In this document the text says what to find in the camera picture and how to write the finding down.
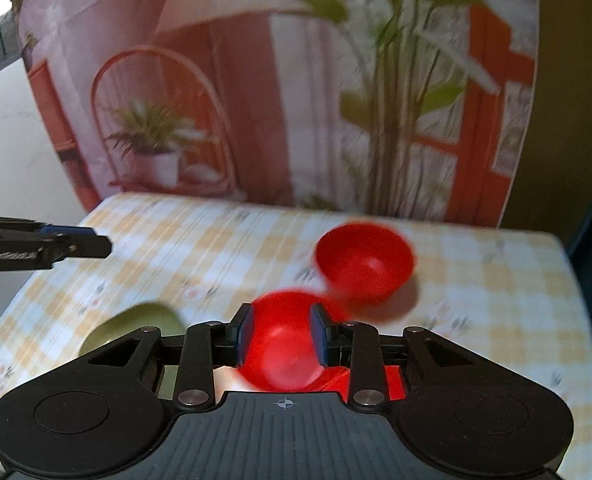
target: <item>table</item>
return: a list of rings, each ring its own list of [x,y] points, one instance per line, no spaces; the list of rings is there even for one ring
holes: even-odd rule
[[[279,287],[323,290],[314,245],[351,218],[151,194],[106,200],[83,225],[113,240],[112,256],[37,272],[0,319],[0,396],[74,358],[95,326],[135,303],[162,301],[190,325],[229,320],[241,303]],[[575,419],[559,473],[592,480],[592,333],[560,242],[383,222],[411,241],[417,269],[396,304],[362,320],[394,335],[424,326],[553,389]],[[219,377],[221,389],[241,387],[233,373]]]

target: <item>gray ribbed panel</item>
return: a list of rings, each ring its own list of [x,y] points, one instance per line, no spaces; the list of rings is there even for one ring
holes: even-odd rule
[[[181,416],[161,447],[108,480],[455,478],[410,453],[383,416],[352,412],[333,393],[286,398],[288,409],[284,395],[230,393],[214,412]]]

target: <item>white wall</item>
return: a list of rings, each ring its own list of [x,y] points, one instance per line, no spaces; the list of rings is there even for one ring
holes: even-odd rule
[[[52,148],[20,60],[0,72],[0,216],[73,225],[85,216]],[[0,273],[0,315],[30,276]]]

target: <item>metal screw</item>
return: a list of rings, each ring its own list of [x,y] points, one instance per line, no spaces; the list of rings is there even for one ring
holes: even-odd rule
[[[200,406],[209,400],[209,394],[202,390],[185,390],[180,392],[176,398],[185,406]]]
[[[361,406],[377,406],[385,400],[385,394],[378,390],[360,390],[353,394],[353,400]]]

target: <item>green bowl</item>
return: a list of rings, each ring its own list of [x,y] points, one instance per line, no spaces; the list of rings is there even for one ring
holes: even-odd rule
[[[83,341],[78,355],[95,350],[142,326],[157,326],[162,335],[183,335],[186,327],[169,307],[161,303],[140,303],[97,326]],[[178,366],[165,367],[165,376],[158,396],[171,399]]]

